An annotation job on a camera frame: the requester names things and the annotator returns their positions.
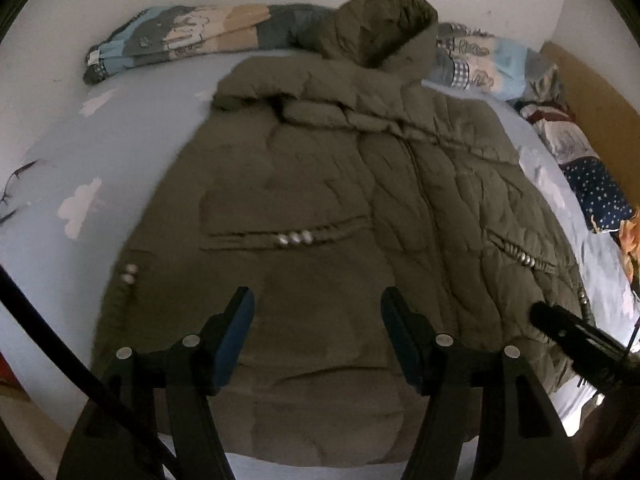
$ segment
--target white cloud print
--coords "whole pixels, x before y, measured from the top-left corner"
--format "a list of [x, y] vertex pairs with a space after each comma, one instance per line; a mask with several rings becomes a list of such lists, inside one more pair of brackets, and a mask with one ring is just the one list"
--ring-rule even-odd
[[94, 178], [91, 184], [79, 186], [75, 195], [67, 198], [58, 208], [58, 217], [69, 220], [65, 225], [65, 235], [68, 238], [78, 239], [82, 224], [101, 185], [102, 180]]

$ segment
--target white label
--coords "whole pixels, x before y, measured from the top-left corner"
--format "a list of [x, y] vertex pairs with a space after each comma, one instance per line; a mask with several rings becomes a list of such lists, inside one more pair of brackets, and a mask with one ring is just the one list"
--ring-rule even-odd
[[94, 50], [89, 53], [89, 59], [86, 62], [87, 66], [97, 65], [100, 61], [100, 50]]

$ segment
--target navy polka dot fabric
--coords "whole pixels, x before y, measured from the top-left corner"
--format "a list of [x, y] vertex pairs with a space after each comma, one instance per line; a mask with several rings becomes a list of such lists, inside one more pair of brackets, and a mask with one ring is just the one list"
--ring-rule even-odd
[[592, 231], [617, 231], [633, 210], [604, 164], [594, 156], [577, 158], [560, 166], [580, 202], [587, 227]]

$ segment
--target jacket hood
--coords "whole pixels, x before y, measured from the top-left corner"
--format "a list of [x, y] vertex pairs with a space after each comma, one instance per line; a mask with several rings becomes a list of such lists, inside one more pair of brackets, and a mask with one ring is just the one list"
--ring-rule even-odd
[[350, 0], [314, 27], [304, 46], [420, 80], [433, 66], [437, 32], [438, 12], [426, 0]]

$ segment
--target bed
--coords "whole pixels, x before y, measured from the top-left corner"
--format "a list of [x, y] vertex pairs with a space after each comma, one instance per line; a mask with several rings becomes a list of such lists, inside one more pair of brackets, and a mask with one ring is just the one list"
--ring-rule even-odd
[[[101, 295], [120, 247], [175, 155], [207, 116], [217, 81], [256, 54], [194, 57], [130, 70], [102, 82], [30, 149], [26, 160], [34, 164], [9, 181], [9, 199], [0, 205], [5, 218], [0, 260], [86, 364]], [[598, 327], [626, 342], [639, 307], [622, 271], [620, 251], [609, 235], [587, 229], [574, 194], [532, 126], [508, 104], [480, 92], [438, 89], [485, 100], [496, 111], [520, 153], [524, 173], [548, 201], [571, 243]], [[86, 399], [4, 310], [0, 327], [0, 352], [20, 383], [53, 420], [72, 428]], [[552, 397], [569, 432], [577, 429], [575, 417], [593, 393], [588, 385], [578, 388], [574, 379]], [[472, 457], [473, 449], [472, 441], [465, 453]], [[234, 460], [236, 467], [247, 470], [259, 462], [235, 457], [232, 465]], [[399, 474], [400, 467], [380, 467], [381, 475]], [[326, 478], [344, 478], [324, 469]], [[464, 470], [461, 463], [460, 478]]]

